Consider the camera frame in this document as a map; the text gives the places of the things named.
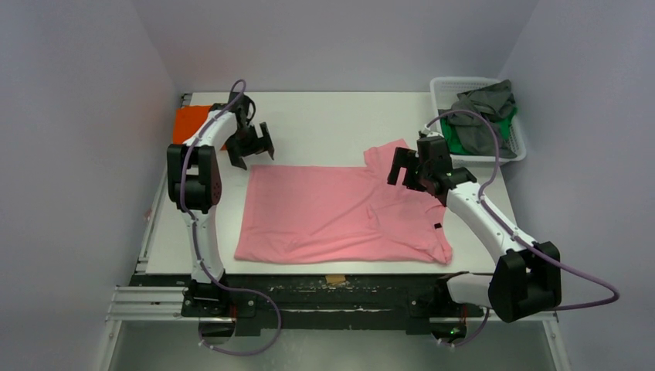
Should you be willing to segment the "pink t shirt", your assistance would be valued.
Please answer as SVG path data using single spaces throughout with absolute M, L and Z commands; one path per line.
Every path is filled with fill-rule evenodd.
M 445 208 L 389 185 L 402 139 L 372 147 L 362 167 L 255 165 L 234 257 L 271 264 L 421 261 L 449 264 Z

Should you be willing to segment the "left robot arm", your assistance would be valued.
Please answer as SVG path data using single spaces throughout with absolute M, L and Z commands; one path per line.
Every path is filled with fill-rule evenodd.
M 222 197 L 217 153 L 226 148 L 231 166 L 245 170 L 245 157 L 274 156 L 266 123 L 252 123 L 256 105 L 243 93 L 213 104 L 200 128 L 181 144 L 168 146 L 168 196 L 183 215 L 192 252 L 191 280 L 183 291 L 182 314 L 200 318 L 252 316 L 260 295 L 231 288 L 219 253 L 216 211 Z

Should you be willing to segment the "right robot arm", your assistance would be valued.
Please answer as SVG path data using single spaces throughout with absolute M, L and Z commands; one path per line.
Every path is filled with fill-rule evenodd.
M 560 305 L 560 253 L 520 230 L 487 198 L 467 168 L 453 166 L 446 140 L 424 137 L 417 148 L 397 147 L 387 182 L 426 192 L 458 215 L 495 263 L 492 274 L 458 273 L 441 280 L 436 309 L 451 315 L 464 304 L 489 308 L 510 323 Z

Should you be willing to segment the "green t shirt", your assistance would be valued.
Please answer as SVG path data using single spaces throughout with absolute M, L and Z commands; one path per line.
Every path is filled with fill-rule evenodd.
M 479 111 L 477 108 L 464 107 L 464 110 L 475 111 L 485 117 L 491 124 L 500 146 L 500 157 L 515 158 L 509 140 L 512 120 L 518 112 L 515 106 L 511 110 L 504 108 L 504 113 Z M 494 140 L 487 126 L 466 114 L 451 114 L 440 119 L 440 128 L 452 153 L 457 155 L 494 156 Z

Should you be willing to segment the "folded orange t shirt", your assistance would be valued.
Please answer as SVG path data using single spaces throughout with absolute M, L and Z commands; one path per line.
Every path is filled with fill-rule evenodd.
M 177 109 L 171 143 L 181 145 L 204 124 L 209 114 L 209 105 L 193 105 Z

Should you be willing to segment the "grey t shirt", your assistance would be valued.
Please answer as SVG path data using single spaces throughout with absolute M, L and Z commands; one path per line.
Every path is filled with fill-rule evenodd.
M 512 90 L 512 82 L 506 79 L 477 89 L 462 90 L 456 93 L 455 101 L 451 104 L 450 110 L 455 110 L 454 114 L 466 114 L 483 122 L 494 140 L 495 154 L 500 155 L 500 146 L 490 122 L 477 112 L 464 110 L 463 108 L 477 108 L 479 111 L 488 109 L 488 112 L 493 111 L 499 114 L 504 113 L 504 108 L 510 111 L 511 106 L 518 108 Z

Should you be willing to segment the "white plastic basket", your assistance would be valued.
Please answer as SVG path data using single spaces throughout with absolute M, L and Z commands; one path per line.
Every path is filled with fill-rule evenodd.
M 456 93 L 462 90 L 477 89 L 488 84 L 498 83 L 500 80 L 483 78 L 483 77 L 436 77 L 430 81 L 430 91 L 435 115 L 439 116 L 449 112 L 451 104 L 455 101 Z M 512 120 L 511 136 L 509 145 L 517 154 L 516 158 L 501 158 L 500 163 L 521 161 L 526 157 L 527 149 L 522 138 L 522 125 L 518 118 L 518 113 Z M 438 131 L 442 133 L 440 121 L 428 126 L 429 131 Z M 455 155 L 452 152 L 454 165 L 472 165 L 472 166 L 492 166 L 495 162 L 495 156 L 473 156 L 473 155 Z

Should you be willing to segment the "brown tape piece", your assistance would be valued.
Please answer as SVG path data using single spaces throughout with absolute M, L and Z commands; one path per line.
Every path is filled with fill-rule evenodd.
M 347 278 L 343 274 L 328 274 L 325 276 L 326 285 L 339 286 L 347 283 Z

